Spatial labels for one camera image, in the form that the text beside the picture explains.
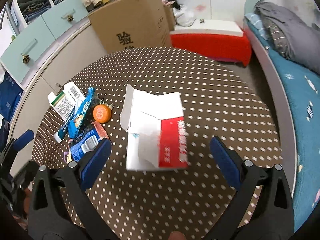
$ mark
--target red label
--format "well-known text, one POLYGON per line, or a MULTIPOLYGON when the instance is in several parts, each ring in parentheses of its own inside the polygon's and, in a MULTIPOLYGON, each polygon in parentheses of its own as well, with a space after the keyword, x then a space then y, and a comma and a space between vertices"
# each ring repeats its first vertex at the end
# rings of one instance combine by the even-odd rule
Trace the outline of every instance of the red label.
POLYGON ((183 116, 161 120, 159 150, 159 167, 188 167, 186 127, 183 116))

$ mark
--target wooden bed frame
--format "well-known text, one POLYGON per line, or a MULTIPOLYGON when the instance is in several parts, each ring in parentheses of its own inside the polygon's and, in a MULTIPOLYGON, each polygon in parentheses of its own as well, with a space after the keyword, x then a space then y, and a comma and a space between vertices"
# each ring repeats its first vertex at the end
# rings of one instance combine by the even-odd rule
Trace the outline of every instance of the wooden bed frame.
POLYGON ((297 176, 297 146, 296 134, 287 95, 266 48, 263 47, 259 39, 250 30, 247 24, 244 26, 244 32, 261 64, 271 90, 279 125, 279 137, 282 149, 281 155, 283 158, 281 165, 286 174, 293 198, 297 176))

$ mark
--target brown table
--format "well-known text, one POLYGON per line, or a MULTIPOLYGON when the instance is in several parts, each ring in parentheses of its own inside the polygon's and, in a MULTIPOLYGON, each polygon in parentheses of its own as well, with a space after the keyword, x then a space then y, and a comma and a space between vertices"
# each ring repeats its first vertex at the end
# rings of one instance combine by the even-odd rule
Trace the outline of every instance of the brown table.
MULTIPOLYGON (((115 143, 95 185, 87 195, 111 229, 125 240, 164 239, 179 230, 200 239, 215 224, 235 191, 209 151, 213 135, 256 165, 281 161, 279 137, 267 106, 239 76, 224 65, 197 53, 175 48, 140 48, 105 56, 71 79, 83 92, 93 86, 113 103, 113 117, 104 128, 115 143), (180 92, 188 133, 190 166, 185 171, 126 171, 127 133, 121 128, 126 85, 156 95, 180 92)), ((66 137, 53 134, 62 119, 50 107, 43 117, 32 158, 49 168, 64 166, 66 137)), ((250 220, 259 189, 243 224, 250 220)), ((82 225, 65 190, 61 190, 74 223, 82 225)))

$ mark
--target cabinet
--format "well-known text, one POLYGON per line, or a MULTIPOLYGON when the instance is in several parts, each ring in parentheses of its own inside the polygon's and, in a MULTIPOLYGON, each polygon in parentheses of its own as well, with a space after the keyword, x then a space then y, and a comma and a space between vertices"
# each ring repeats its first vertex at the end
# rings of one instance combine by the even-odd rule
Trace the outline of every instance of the cabinet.
POLYGON ((3 53, 1 62, 17 83, 21 83, 35 61, 54 41, 54 36, 39 17, 14 39, 3 53), (29 56, 28 63, 23 63, 22 54, 29 56))
POLYGON ((92 26, 79 33, 44 70, 42 77, 56 91, 85 67, 106 55, 92 26))
POLYGON ((11 11, 16 17, 21 33, 0 59, 4 68, 23 89, 28 85, 24 80, 26 75, 29 80, 28 78, 41 67, 42 63, 37 61, 39 57, 45 51, 54 50, 54 41, 88 15, 81 0, 64 0, 57 4, 49 0, 51 8, 31 23, 27 23, 19 5, 29 1, 33 0, 13 0, 11 11), (29 60, 23 61, 23 55, 27 55, 29 60))
MULTIPOLYGON (((19 119, 13 128, 13 138, 20 137, 28 129, 32 130, 36 135, 42 118, 50 106, 47 96, 51 92, 53 92, 52 88, 40 77, 29 93, 19 113, 19 119)), ((10 171, 12 176, 14 176, 28 160, 31 160, 34 141, 33 139, 26 147, 18 152, 10 171)))
POLYGON ((65 0, 42 15, 47 27, 57 39, 73 24, 88 15, 81 0, 65 0))

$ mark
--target orange lid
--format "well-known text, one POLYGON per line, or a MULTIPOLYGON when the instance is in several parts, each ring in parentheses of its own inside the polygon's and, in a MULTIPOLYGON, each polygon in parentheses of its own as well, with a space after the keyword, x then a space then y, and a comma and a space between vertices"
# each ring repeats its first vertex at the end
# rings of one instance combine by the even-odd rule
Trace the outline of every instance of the orange lid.
POLYGON ((106 105, 97 105, 93 110, 93 118, 99 123, 108 122, 111 118, 111 109, 106 105))

